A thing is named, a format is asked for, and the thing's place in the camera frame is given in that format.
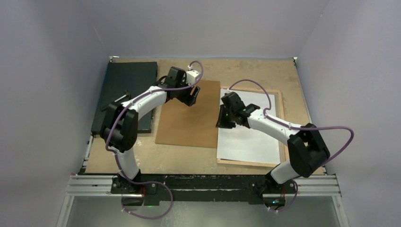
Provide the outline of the brown frame backing board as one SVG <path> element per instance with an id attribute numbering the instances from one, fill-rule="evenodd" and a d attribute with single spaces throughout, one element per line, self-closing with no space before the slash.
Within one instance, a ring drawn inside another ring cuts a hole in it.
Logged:
<path id="1" fill-rule="evenodd" d="M 220 82 L 202 80 L 196 103 L 187 106 L 173 99 L 162 105 L 156 144 L 216 148 L 216 122 L 220 106 Z"/>

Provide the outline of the black flat box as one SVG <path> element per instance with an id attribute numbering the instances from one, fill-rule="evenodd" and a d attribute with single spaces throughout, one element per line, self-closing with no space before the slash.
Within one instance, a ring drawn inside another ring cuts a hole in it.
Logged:
<path id="1" fill-rule="evenodd" d="M 129 101 L 145 92 L 156 82 L 157 70 L 158 66 L 155 61 L 108 63 L 91 127 L 91 135 L 99 135 L 106 108 L 111 102 Z"/>

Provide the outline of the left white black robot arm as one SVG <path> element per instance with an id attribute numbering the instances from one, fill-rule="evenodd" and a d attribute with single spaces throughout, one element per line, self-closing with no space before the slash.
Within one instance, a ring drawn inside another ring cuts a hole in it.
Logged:
<path id="1" fill-rule="evenodd" d="M 139 167 L 132 151 L 138 137 L 139 120 L 154 108 L 177 99 L 187 106 L 196 103 L 203 71 L 171 67 L 163 76 L 145 92 L 135 98 L 118 103 L 112 102 L 106 109 L 100 136 L 105 141 L 107 151 L 113 153 L 118 166 L 118 174 L 125 178 L 122 186 L 128 193 L 140 190 L 141 180 L 136 176 Z"/>

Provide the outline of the small black metal hammer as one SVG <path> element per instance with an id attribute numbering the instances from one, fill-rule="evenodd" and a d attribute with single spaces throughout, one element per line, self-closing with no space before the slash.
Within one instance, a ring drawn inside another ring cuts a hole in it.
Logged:
<path id="1" fill-rule="evenodd" d="M 124 99 L 128 99 L 128 98 L 130 98 L 130 97 L 131 97 L 130 92 L 129 92 L 128 90 L 125 90 L 125 91 L 124 91 L 124 95 L 122 95 L 121 97 L 119 97 L 119 98 L 113 100 L 112 102 L 109 102 L 109 103 L 107 103 L 107 104 L 101 106 L 100 111 L 101 111 L 101 112 L 105 111 L 110 103 L 118 103 L 118 102 L 120 102 L 120 101 L 122 101 L 122 100 L 124 100 Z"/>

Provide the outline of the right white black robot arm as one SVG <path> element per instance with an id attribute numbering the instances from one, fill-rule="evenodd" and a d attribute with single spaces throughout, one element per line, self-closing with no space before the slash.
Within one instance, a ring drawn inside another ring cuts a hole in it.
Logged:
<path id="1" fill-rule="evenodd" d="M 221 98 L 216 127 L 232 129 L 238 125 L 263 132 L 282 142 L 288 148 L 289 159 L 265 175 L 270 192 L 278 192 L 284 183 L 298 177 L 309 177 L 330 157 L 330 152 L 314 124 L 292 124 L 270 116 L 267 109 L 255 104 L 245 105 L 236 92 Z"/>

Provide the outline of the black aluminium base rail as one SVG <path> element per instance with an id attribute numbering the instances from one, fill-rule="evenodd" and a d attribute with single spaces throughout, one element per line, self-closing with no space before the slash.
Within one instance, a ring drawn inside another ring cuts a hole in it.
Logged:
<path id="1" fill-rule="evenodd" d="M 268 186 L 264 175 L 143 174 L 145 185 L 134 185 L 116 175 L 73 175 L 68 196 L 133 198 L 133 204 L 157 206 L 162 201 L 247 202 L 282 206 L 296 197 L 340 195 L 333 175 L 297 178 Z"/>

